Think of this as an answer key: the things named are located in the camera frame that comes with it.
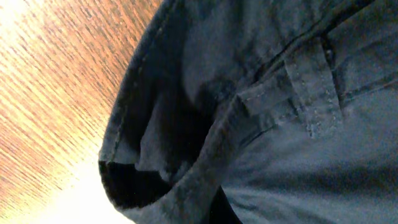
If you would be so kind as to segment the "navy blue shorts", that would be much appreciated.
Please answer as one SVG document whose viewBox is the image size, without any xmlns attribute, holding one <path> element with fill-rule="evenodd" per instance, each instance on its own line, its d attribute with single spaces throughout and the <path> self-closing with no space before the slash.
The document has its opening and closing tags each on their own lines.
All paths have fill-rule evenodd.
<svg viewBox="0 0 398 224">
<path fill-rule="evenodd" d="M 135 223 L 396 223 L 397 1 L 164 1 L 99 152 Z"/>
</svg>

